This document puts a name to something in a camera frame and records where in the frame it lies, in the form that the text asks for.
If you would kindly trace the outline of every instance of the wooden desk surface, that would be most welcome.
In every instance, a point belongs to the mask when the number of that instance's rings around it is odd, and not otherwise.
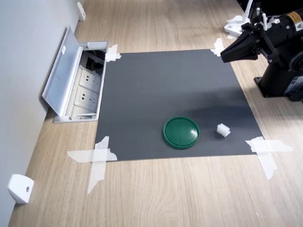
[[[243,13],[236,0],[86,0],[84,8],[78,40],[109,40],[119,52],[210,49],[218,37],[227,47],[234,40],[223,26]],[[30,202],[15,207],[10,226],[302,226],[303,104],[261,96],[253,78],[267,67],[263,57],[232,67],[265,139],[295,149],[273,154],[272,179],[255,155],[114,162],[87,196],[91,164],[66,152],[92,149],[97,123],[53,124],[49,111],[27,169]]]

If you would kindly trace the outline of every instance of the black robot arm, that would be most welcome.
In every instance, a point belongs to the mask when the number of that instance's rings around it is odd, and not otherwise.
[[[242,34],[224,51],[223,62],[256,60],[263,54],[269,66],[255,78],[264,97],[302,94],[303,8],[271,18],[269,24],[258,9],[257,16],[242,26]]]

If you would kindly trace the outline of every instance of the electrical socket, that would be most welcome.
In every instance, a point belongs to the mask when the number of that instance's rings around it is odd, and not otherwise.
[[[98,105],[98,94],[84,87],[78,87],[74,104],[75,106],[96,113]]]
[[[101,77],[94,72],[82,69],[79,85],[99,93],[101,87]]]

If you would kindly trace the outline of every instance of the green lid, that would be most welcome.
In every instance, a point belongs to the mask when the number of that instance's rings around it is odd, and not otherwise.
[[[163,134],[166,141],[173,147],[186,149],[197,143],[200,129],[188,117],[173,117],[165,123]]]

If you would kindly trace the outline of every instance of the white wall bracket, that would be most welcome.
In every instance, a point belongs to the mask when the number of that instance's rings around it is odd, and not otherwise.
[[[13,174],[8,184],[9,193],[18,204],[28,203],[34,181],[27,176]]]
[[[79,21],[84,21],[85,17],[86,17],[84,8],[80,2],[77,3],[77,6],[78,6],[78,11],[79,11]]]

